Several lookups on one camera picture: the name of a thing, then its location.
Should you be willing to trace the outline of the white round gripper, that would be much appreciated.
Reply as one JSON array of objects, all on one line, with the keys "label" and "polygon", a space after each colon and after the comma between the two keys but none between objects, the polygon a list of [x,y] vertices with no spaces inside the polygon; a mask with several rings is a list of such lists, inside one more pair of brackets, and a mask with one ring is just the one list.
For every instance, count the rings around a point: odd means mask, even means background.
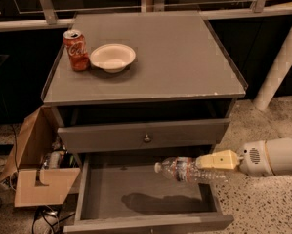
[{"label": "white round gripper", "polygon": [[195,164],[198,169],[234,170],[239,169],[248,176],[273,176],[271,162],[264,140],[243,144],[237,154],[232,150],[224,150],[199,156]]}]

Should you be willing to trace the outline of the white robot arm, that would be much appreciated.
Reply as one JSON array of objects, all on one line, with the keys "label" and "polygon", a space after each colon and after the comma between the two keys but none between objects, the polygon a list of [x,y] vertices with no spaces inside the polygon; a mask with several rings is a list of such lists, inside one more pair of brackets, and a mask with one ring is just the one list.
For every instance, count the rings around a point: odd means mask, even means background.
[{"label": "white robot arm", "polygon": [[203,170],[239,170],[248,176],[292,175],[292,137],[247,142],[237,151],[199,156],[195,164]]}]

